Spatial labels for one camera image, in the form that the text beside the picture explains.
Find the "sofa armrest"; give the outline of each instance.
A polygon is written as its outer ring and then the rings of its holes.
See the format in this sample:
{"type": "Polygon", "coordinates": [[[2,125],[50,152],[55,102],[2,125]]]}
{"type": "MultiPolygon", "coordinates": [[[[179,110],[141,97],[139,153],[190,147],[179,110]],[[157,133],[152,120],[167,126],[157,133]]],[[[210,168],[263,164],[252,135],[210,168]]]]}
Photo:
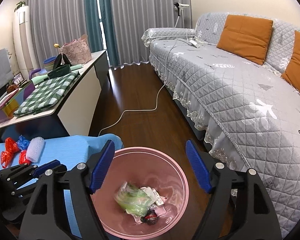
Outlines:
{"type": "Polygon", "coordinates": [[[183,28],[150,28],[145,31],[142,40],[146,47],[154,40],[174,40],[177,38],[193,38],[195,29],[183,28]]]}

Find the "potted plant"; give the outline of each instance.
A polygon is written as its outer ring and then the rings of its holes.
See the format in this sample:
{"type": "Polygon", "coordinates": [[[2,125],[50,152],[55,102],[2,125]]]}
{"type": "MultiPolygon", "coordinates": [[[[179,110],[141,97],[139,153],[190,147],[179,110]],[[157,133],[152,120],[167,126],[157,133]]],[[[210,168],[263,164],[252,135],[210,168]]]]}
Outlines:
{"type": "Polygon", "coordinates": [[[17,3],[17,7],[15,8],[14,11],[18,10],[20,7],[25,6],[25,5],[26,5],[26,2],[25,2],[25,1],[20,1],[20,2],[18,2],[18,3],[17,3]]]}

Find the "purple handle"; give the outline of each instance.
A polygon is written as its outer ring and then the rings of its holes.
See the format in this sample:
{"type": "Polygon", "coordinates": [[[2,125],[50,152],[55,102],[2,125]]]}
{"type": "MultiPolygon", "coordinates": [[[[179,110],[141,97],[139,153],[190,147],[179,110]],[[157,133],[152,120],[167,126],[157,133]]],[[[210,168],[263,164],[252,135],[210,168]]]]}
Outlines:
{"type": "Polygon", "coordinates": [[[29,74],[29,79],[31,80],[31,79],[32,79],[32,76],[33,76],[34,74],[40,72],[40,71],[41,71],[40,68],[37,68],[37,69],[31,71],[30,74],[29,74]]]}

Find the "air conditioner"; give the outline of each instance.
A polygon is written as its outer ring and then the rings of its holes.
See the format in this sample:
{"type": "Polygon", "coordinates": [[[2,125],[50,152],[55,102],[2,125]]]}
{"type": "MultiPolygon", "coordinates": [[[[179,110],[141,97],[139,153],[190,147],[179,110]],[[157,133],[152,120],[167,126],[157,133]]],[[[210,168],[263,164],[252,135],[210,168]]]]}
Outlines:
{"type": "Polygon", "coordinates": [[[39,68],[32,42],[29,6],[22,6],[14,13],[13,40],[20,72],[29,80],[29,72],[39,68]]]}

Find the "pink floral basket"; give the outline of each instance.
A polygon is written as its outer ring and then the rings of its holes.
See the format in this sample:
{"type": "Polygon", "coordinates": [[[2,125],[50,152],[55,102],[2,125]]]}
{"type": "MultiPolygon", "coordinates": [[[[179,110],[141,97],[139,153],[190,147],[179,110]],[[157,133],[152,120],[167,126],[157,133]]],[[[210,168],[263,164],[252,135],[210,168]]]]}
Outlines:
{"type": "Polygon", "coordinates": [[[90,47],[88,44],[88,36],[82,35],[80,39],[66,43],[58,48],[59,53],[64,53],[73,65],[86,64],[92,60],[90,47]]]}

